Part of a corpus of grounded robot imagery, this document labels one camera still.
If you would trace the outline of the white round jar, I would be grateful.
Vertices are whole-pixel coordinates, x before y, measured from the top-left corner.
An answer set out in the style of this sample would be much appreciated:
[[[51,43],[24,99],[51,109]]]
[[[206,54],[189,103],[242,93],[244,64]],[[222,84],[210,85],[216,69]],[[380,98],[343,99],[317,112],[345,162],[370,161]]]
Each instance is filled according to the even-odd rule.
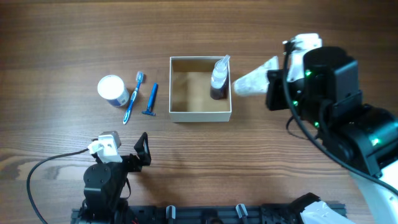
[[[97,91],[113,107],[122,107],[130,99],[129,91],[123,80],[117,75],[103,77],[98,83]]]

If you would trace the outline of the white tube with print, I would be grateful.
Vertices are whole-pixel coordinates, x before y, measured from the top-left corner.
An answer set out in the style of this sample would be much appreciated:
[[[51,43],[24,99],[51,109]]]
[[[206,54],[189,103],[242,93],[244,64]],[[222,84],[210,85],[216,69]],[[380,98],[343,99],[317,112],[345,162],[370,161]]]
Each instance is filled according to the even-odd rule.
[[[279,69],[278,56],[268,61],[233,82],[233,90],[238,96],[265,95],[268,91],[268,71]]]

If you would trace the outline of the clear spray bottle dark liquid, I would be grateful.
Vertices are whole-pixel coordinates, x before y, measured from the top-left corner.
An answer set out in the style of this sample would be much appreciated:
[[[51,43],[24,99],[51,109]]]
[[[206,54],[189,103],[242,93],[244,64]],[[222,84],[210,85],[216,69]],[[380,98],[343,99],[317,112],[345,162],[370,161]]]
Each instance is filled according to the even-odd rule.
[[[214,100],[220,100],[225,97],[229,60],[230,56],[225,55],[222,59],[215,63],[215,67],[211,75],[210,89],[210,96]]]

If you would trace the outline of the blue white toothbrush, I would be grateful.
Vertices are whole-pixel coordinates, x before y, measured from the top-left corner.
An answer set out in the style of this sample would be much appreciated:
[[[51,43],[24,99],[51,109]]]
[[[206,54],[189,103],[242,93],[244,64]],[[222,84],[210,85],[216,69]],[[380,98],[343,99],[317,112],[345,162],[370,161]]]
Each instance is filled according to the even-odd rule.
[[[140,89],[140,86],[141,86],[141,83],[143,82],[143,80],[144,80],[144,72],[138,71],[137,75],[136,75],[137,85],[136,85],[134,91],[132,92],[129,106],[127,107],[127,110],[126,110],[124,118],[123,118],[123,124],[127,124],[129,121],[129,118],[130,118],[131,112],[132,112],[132,108],[133,108],[134,102],[136,100],[136,96],[138,94],[138,91]]]

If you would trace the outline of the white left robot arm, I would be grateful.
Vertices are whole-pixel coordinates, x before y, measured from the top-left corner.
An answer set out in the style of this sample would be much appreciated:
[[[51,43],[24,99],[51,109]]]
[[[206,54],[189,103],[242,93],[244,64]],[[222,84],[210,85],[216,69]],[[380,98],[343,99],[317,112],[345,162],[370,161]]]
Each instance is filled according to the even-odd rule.
[[[131,189],[128,173],[140,172],[151,164],[148,135],[144,132],[134,145],[136,155],[121,156],[121,140],[117,131],[101,133],[88,146],[96,164],[83,175],[85,199],[73,223],[138,223],[121,193]]]

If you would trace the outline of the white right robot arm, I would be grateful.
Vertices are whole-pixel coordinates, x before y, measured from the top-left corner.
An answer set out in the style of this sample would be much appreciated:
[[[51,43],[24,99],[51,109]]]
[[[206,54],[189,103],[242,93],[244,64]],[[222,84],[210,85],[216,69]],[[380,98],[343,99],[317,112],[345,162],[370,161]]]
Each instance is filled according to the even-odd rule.
[[[266,105],[288,109],[308,140],[349,171],[377,223],[397,222],[397,118],[363,103],[358,62],[340,47],[319,47],[267,76]]]

